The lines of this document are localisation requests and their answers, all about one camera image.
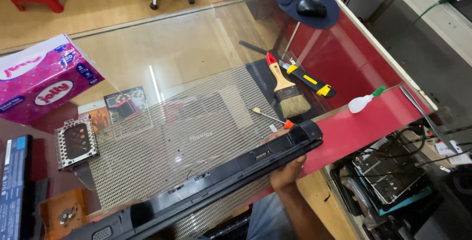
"mouse pad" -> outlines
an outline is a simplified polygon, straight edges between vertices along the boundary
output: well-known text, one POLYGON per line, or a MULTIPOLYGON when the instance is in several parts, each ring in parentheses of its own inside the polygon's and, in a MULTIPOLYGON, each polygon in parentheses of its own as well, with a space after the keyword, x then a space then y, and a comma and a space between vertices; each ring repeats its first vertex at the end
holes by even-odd
POLYGON ((333 26, 339 19, 339 6, 336 0, 318 0, 327 10, 325 18, 304 16, 296 12, 296 6, 301 0, 276 0, 279 7, 300 23, 316 29, 325 29, 333 26))

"metal mesh sheet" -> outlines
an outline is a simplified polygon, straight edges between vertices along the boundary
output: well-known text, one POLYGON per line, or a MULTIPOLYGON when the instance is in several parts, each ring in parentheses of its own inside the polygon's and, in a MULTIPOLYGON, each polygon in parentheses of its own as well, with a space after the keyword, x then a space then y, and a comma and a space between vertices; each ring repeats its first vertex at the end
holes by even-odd
POLYGON ((269 176, 263 176, 200 211, 181 219, 174 225, 176 239, 195 239, 201 236, 269 185, 269 176))
POLYGON ((154 197, 255 147, 274 122, 248 107, 276 116, 243 66, 99 131, 90 168, 103 210, 154 197))

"white plastic bottle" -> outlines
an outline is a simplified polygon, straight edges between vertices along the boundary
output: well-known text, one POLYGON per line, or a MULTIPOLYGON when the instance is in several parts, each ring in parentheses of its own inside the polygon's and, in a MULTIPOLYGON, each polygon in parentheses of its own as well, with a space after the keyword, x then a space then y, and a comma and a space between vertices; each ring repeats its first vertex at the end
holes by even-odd
POLYGON ((372 101, 372 99, 374 97, 379 97, 381 95, 381 93, 383 92, 383 90, 385 90, 385 88, 386 87, 382 85, 380 88, 375 90, 371 95, 367 95, 367 96, 364 96, 364 97, 361 97, 361 98, 352 99, 351 102, 349 102, 349 104, 347 105, 347 106, 349 106, 349 110, 351 111, 351 113, 358 113, 361 110, 363 110, 364 107, 370 101, 372 101))

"computer mouse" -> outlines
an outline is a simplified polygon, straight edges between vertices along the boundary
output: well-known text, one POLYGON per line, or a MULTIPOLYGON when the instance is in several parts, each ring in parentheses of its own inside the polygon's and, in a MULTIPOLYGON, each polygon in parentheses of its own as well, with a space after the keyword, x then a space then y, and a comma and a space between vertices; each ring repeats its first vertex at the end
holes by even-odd
POLYGON ((325 18, 326 7, 319 0, 301 0, 296 5, 296 12, 304 16, 325 18))

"brush bristles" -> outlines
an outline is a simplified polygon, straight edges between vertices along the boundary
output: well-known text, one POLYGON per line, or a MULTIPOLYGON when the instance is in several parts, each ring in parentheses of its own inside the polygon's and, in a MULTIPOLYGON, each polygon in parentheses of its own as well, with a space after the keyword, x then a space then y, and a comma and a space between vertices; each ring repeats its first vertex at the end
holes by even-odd
POLYGON ((311 106, 303 95, 280 101, 280 109, 285 118, 300 115, 310 110, 311 106))

